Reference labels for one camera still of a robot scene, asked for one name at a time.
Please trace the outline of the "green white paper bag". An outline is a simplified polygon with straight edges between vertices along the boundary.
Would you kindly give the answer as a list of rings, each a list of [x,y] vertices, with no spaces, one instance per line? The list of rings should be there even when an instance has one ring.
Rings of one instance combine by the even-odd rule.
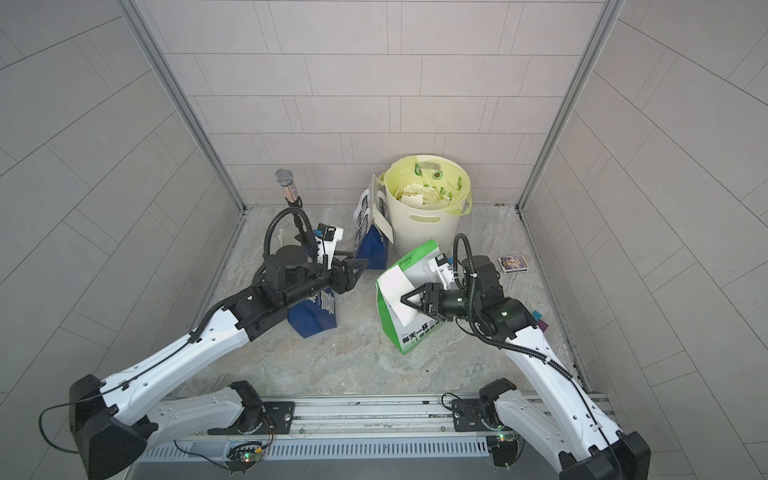
[[[441,284],[438,276],[430,271],[428,263],[441,253],[435,240],[428,240],[411,252],[401,257],[394,265],[398,265],[404,274],[416,287],[426,283]],[[438,324],[438,320],[425,315],[417,315],[416,319],[405,328],[398,328],[386,310],[384,299],[379,293],[376,280],[377,312],[382,330],[402,354],[407,354]]]

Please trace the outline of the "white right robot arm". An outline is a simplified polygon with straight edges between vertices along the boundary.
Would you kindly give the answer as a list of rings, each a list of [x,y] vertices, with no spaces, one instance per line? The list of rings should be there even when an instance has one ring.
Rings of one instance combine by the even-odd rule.
[[[504,293],[493,261],[472,252],[459,233],[455,249],[463,259],[444,255],[429,261],[433,281],[395,278],[394,305],[408,318],[418,314],[438,321],[464,320],[471,334],[503,351],[525,375],[546,412],[530,404],[507,379],[479,392],[484,424],[511,429],[533,447],[561,479],[645,479],[651,449],[637,432],[624,432],[577,384],[559,361],[534,315]]]

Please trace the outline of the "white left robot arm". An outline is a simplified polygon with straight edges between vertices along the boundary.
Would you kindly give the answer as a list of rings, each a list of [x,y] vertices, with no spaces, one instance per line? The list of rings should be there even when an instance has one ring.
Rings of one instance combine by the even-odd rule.
[[[269,425],[261,397],[246,381],[176,400],[168,394],[226,354],[288,317],[290,308],[332,290],[352,290],[367,261],[335,251],[342,234],[312,227],[300,208],[267,227],[263,262],[249,286],[211,307],[190,333],[105,379],[92,374],[69,390],[69,429],[86,475],[109,479],[148,448],[221,429],[249,434]]]

